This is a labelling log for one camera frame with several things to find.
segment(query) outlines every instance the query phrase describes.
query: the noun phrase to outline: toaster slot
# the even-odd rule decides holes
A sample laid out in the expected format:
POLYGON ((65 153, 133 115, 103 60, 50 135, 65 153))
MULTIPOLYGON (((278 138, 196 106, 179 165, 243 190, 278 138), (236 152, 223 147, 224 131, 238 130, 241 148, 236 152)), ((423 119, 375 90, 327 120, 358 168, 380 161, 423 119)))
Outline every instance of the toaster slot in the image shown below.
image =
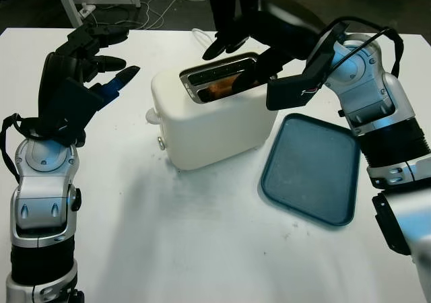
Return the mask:
POLYGON ((238 74, 255 64, 253 59, 244 59, 237 63, 227 64, 221 67, 216 67, 215 69, 208 69, 207 71, 202 71, 189 75, 189 82, 193 86, 201 86, 202 84, 215 82, 219 79, 230 79, 231 75, 238 74))
POLYGON ((180 80, 194 102, 203 104, 219 100, 234 94, 234 80, 240 73, 255 66, 257 56, 255 53, 245 53, 186 69, 180 73, 180 80))

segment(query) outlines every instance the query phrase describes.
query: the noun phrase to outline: toaster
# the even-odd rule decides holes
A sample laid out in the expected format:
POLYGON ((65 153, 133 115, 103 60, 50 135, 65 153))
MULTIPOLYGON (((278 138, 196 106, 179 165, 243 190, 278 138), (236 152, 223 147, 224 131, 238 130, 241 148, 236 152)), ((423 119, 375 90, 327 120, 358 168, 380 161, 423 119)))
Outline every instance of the toaster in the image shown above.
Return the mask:
POLYGON ((277 111, 266 107, 266 85, 232 95, 234 78, 253 66, 247 53, 190 69, 171 69, 151 83, 154 107, 146 119, 160 126, 158 143, 181 170, 194 170, 268 138, 277 111))

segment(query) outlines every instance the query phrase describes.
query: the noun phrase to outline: black cable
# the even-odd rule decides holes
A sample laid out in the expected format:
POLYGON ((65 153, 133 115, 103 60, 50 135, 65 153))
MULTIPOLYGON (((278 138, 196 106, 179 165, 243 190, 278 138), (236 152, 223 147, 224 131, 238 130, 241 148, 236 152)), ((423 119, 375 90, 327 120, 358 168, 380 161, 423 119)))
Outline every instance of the black cable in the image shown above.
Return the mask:
POLYGON ((369 44, 371 44, 372 42, 374 42, 378 37, 384 35, 386 32, 388 32, 390 30, 391 30, 391 28, 389 28, 389 27, 383 28, 380 32, 378 32, 377 34, 375 34, 373 37, 369 38, 368 40, 366 40, 365 42, 363 42, 360 46, 356 47, 349 54, 347 54, 345 57, 343 57, 337 64, 335 64, 334 66, 332 66, 332 68, 331 68, 328 76, 330 76, 338 67, 340 67, 344 62, 346 62, 350 57, 352 57, 353 55, 355 55, 357 52, 359 52, 364 47, 367 47, 369 44))
POLYGON ((1 156, 3 157, 3 161, 5 162, 7 169, 13 174, 16 181, 19 183, 20 175, 18 174, 18 171, 16 170, 15 164, 13 163, 12 159, 6 152, 6 131, 10 126, 12 126, 13 120, 14 114, 3 120, 3 125, 1 126, 0 132, 0 150, 1 156))
POLYGON ((377 24, 375 24, 374 22, 369 22, 368 20, 359 18, 359 17, 355 17, 352 15, 346 15, 343 17, 339 17, 335 20, 333 20, 323 31, 321 36, 323 36, 324 34, 326 34, 328 31, 332 30, 335 25, 339 24, 340 22, 359 22, 360 24, 364 24, 368 27, 374 28, 375 30, 381 31, 383 29, 385 29, 385 27, 379 26, 377 24))
POLYGON ((334 21, 332 21, 321 32, 321 37, 324 36, 326 33, 330 32, 337 24, 339 24, 340 22, 345 22, 345 21, 358 22, 360 24, 364 24, 366 26, 374 28, 375 30, 378 30, 378 34, 373 36, 371 39, 367 40, 364 44, 362 44, 361 46, 359 46, 358 48, 353 50, 351 53, 346 55, 344 58, 342 58, 342 60, 340 60, 340 62, 338 62, 338 64, 336 64, 332 68, 330 74, 333 73, 342 63, 344 63, 346 60, 348 60, 351 56, 356 54, 360 50, 360 48, 363 48, 363 47, 369 45, 372 41, 376 40, 378 37, 385 35, 387 38, 392 40, 394 45, 395 45, 395 62, 394 62, 391 74, 394 75, 395 77, 398 77, 400 61, 401 61, 401 58, 403 56, 403 51, 404 51, 404 43, 403 43, 403 39, 398 35, 397 31, 393 28, 390 28, 390 27, 382 27, 382 26, 379 26, 373 22, 369 22, 368 20, 348 15, 348 16, 343 16, 343 17, 337 18, 334 21))
POLYGON ((21 135, 23 135, 25 138, 34 139, 34 140, 47 140, 47 139, 49 139, 47 137, 41 137, 41 136, 32 135, 29 131, 24 131, 18 125, 18 121, 23 121, 23 119, 21 118, 21 116, 18 113, 14 113, 12 115, 13 126, 15 127, 15 129, 17 130, 17 132, 20 133, 21 135))

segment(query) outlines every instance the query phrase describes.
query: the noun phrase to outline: black strap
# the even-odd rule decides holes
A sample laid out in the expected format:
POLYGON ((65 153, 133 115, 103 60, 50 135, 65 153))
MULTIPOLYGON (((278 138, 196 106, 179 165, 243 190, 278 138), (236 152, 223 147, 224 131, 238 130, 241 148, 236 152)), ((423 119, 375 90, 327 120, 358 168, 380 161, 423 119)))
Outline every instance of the black strap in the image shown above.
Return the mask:
POLYGON ((19 183, 20 175, 18 174, 12 159, 9 157, 9 155, 7 155, 7 152, 6 152, 6 130, 10 126, 12 126, 14 122, 16 122, 16 119, 17 119, 17 114, 15 113, 7 117, 5 120, 3 120, 3 125, 1 126, 1 133, 0 133, 0 149, 1 149, 1 155, 3 157, 3 160, 5 161, 7 169, 15 176, 16 181, 19 183))
POLYGON ((403 52, 404 52, 404 42, 403 42, 403 39, 400 37, 400 35, 397 33, 397 31, 393 28, 382 27, 382 26, 376 25, 372 22, 369 22, 368 20, 364 20, 364 19, 359 18, 359 17, 345 16, 345 17, 337 18, 336 20, 331 22, 326 27, 326 29, 322 31, 321 36, 326 34, 328 31, 332 30, 335 25, 337 25, 341 22, 346 22, 346 21, 359 22, 359 23, 364 24, 368 27, 374 28, 375 30, 378 30, 379 32, 382 32, 383 30, 385 30, 384 35, 387 38, 389 38, 390 40, 392 40, 394 45, 395 45, 395 62, 394 62, 394 65, 392 67, 391 74, 395 77, 398 77, 398 75, 399 75, 399 64, 401 62, 401 58, 402 58, 403 52))

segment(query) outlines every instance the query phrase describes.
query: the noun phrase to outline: robot forearm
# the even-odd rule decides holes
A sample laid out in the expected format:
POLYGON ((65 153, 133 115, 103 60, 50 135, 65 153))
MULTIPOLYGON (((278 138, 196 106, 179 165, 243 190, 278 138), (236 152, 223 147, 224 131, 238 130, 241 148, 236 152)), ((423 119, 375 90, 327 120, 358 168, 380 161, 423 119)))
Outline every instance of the robot forearm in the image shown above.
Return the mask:
MULTIPOLYGON (((337 59, 365 35, 335 45, 337 59)), ((398 79, 385 73, 378 44, 341 65, 327 80, 368 161, 376 219, 389 248, 411 255, 431 302, 431 151, 398 79)))
POLYGON ((72 184, 79 166, 76 148, 26 139, 15 162, 20 184, 11 200, 7 302, 73 302, 71 295, 82 296, 74 292, 73 236, 81 204, 81 193, 72 184))

